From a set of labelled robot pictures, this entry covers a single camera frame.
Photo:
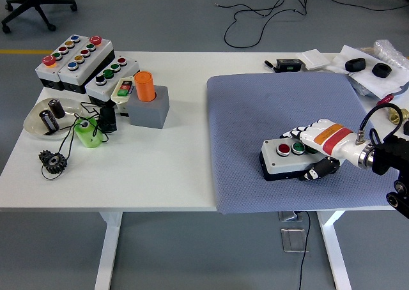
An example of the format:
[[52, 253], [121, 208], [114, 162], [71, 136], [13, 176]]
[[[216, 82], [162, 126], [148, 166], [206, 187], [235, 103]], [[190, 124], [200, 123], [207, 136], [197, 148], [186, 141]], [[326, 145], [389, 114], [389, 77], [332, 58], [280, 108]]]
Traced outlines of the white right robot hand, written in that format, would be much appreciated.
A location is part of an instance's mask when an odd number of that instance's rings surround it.
[[296, 127], [283, 136], [296, 138], [305, 146], [325, 155], [325, 158], [305, 171], [301, 180], [321, 179], [338, 170], [344, 160], [356, 167], [364, 166], [359, 160], [368, 142], [357, 144], [357, 134], [339, 123], [320, 119], [309, 126]]

